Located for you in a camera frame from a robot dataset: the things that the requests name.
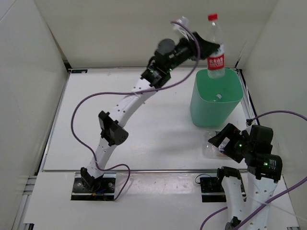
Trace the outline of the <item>clear bottle red label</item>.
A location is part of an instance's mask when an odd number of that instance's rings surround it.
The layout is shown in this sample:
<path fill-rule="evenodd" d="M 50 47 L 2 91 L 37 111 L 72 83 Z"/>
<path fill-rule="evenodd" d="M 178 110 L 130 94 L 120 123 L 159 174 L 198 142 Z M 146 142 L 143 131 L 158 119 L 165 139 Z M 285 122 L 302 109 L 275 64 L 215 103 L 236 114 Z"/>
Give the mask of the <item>clear bottle red label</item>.
<path fill-rule="evenodd" d="M 212 79 L 221 78 L 225 75 L 224 69 L 224 39 L 222 29 L 218 23 L 218 14 L 208 15 L 209 27 L 207 30 L 207 40 L 218 44 L 219 48 L 207 58 L 208 76 Z"/>

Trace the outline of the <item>clear bottle blue white label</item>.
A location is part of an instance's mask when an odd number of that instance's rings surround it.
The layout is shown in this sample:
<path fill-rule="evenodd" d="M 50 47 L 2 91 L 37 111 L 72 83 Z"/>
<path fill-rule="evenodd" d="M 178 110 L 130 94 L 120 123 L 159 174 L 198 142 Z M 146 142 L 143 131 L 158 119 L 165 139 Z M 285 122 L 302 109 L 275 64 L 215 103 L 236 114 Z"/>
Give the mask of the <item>clear bottle blue white label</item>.
<path fill-rule="evenodd" d="M 225 144 L 221 144 L 219 147 L 206 142 L 202 146 L 202 153 L 205 158 L 208 159 L 227 159 L 228 157 L 224 154 Z"/>

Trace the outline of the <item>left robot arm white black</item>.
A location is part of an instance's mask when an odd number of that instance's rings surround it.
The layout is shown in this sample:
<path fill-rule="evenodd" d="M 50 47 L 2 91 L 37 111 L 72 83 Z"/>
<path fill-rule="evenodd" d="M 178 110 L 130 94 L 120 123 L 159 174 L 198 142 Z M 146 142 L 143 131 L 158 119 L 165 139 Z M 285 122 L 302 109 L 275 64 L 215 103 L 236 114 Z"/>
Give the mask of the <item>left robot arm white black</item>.
<path fill-rule="evenodd" d="M 132 91 L 111 110 L 99 113 L 99 145 L 89 165 L 81 168 L 82 183 L 90 192 L 100 188 L 103 170 L 111 154 L 128 138 L 124 129 L 127 121 L 146 100 L 164 87 L 171 78 L 170 72 L 188 59 L 205 60 L 220 48 L 219 44 L 202 39 L 196 32 L 193 36 L 195 41 L 181 38 L 178 44 L 168 38 L 160 41 Z"/>

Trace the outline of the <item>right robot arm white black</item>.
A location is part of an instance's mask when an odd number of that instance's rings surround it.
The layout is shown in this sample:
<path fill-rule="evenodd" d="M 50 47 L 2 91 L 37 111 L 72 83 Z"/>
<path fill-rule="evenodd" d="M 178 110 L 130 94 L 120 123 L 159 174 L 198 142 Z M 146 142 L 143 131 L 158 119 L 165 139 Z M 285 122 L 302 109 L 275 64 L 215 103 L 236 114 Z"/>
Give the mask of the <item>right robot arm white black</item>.
<path fill-rule="evenodd" d="M 274 194 L 283 168 L 281 157 L 272 154 L 273 130 L 250 125 L 241 131 L 229 123 L 208 142 L 219 147 L 226 138 L 223 153 L 238 163 L 245 161 L 248 188 L 244 198 L 238 169 L 223 166 L 217 170 L 215 185 L 225 193 L 228 209 L 225 229 L 265 230 L 270 212 L 265 202 Z"/>

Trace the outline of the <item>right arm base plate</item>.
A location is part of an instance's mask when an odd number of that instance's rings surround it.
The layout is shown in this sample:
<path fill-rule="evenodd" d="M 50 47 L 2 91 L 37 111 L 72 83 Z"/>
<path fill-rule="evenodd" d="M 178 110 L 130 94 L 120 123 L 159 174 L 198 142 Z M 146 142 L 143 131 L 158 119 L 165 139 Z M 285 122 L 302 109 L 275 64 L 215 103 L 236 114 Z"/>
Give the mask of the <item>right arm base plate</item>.
<path fill-rule="evenodd" d="M 203 203 L 224 203 L 226 197 L 217 177 L 209 174 L 199 174 L 194 180 L 201 188 L 201 200 Z"/>

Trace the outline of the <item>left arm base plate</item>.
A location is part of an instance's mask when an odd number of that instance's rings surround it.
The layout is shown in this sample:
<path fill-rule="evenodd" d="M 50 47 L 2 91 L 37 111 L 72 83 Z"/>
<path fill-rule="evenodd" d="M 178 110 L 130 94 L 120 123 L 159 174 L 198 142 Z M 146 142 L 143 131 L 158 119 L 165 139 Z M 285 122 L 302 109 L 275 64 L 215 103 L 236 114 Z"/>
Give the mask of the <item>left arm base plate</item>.
<path fill-rule="evenodd" d="M 116 174 L 105 173 L 93 189 L 84 186 L 81 175 L 76 173 L 71 192 L 72 201 L 113 201 L 116 189 Z"/>

